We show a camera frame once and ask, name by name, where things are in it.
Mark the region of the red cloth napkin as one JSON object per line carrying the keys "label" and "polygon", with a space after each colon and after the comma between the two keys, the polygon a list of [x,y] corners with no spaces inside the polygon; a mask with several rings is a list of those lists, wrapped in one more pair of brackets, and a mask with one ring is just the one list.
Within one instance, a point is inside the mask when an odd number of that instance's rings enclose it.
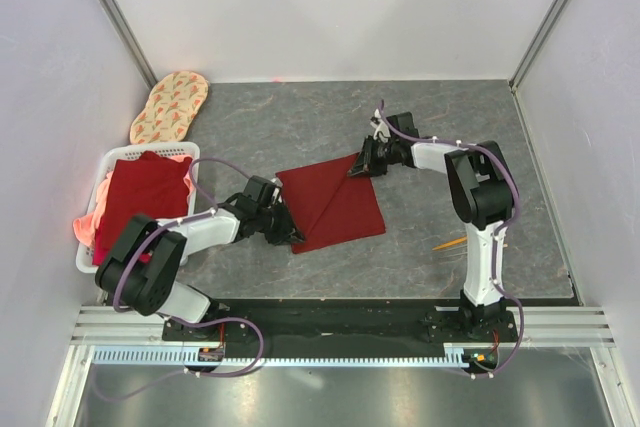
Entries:
{"label": "red cloth napkin", "polygon": [[304,241],[303,254],[386,232],[371,179],[350,177],[356,154],[280,171],[282,197]]}

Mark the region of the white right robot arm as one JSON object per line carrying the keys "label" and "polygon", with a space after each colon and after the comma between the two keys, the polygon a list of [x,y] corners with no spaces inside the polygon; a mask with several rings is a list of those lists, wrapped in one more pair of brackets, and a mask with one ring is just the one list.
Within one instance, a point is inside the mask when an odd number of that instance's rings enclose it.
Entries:
{"label": "white right robot arm", "polygon": [[494,328],[494,318],[485,307],[504,297],[504,238],[519,203],[502,151],[494,141],[464,144],[370,135],[348,175],[378,177],[396,164],[447,177],[454,211],[466,230],[467,270],[462,297],[472,305],[458,315],[457,324],[465,338],[481,340]]}

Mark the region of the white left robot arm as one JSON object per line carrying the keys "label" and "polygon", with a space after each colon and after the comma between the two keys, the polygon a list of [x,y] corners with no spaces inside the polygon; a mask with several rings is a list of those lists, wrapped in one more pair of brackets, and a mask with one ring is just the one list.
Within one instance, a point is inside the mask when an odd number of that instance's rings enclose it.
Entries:
{"label": "white left robot arm", "polygon": [[254,234],[275,246],[305,241],[278,193],[264,200],[238,193],[215,208],[175,219],[137,214],[97,268],[95,283],[112,297],[116,311],[176,318],[196,339],[208,340],[220,325],[214,301],[178,282],[178,270],[195,253]]}

